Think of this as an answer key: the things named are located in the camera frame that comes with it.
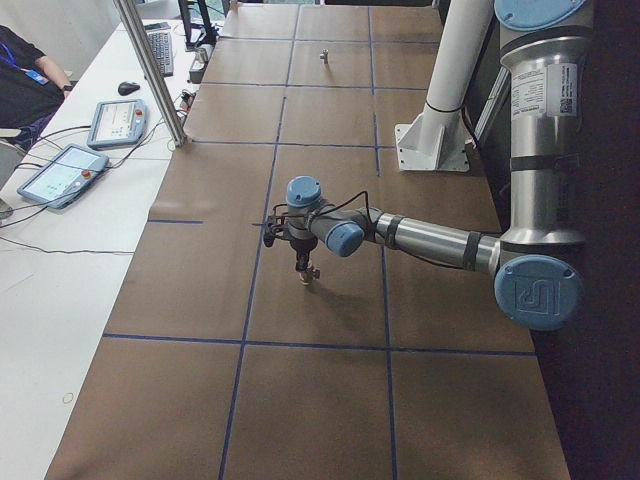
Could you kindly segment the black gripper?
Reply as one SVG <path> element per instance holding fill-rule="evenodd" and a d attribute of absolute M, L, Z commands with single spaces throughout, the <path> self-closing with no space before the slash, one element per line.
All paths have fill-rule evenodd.
<path fill-rule="evenodd" d="M 310 253 L 316 248 L 316 238 L 293 238 L 290 245 L 296 252 L 295 270 L 299 273 L 306 272 L 309 269 Z"/>

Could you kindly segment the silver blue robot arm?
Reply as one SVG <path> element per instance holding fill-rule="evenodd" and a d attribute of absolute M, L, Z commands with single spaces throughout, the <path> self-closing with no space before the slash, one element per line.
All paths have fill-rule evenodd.
<path fill-rule="evenodd" d="M 310 176 L 292 179 L 263 241 L 290 244 L 303 282 L 318 275 L 318 244 L 346 257 L 372 242 L 444 268 L 483 272 L 497 305 L 530 330 L 572 321 L 584 295 L 584 243 L 570 220 L 580 90 L 593 38 L 591 1 L 453 1 L 423 111 L 395 128 L 404 171 L 468 170 L 467 147 L 493 124 L 507 128 L 503 162 L 487 166 L 507 188 L 508 229 L 494 237 L 349 203 L 334 205 Z"/>

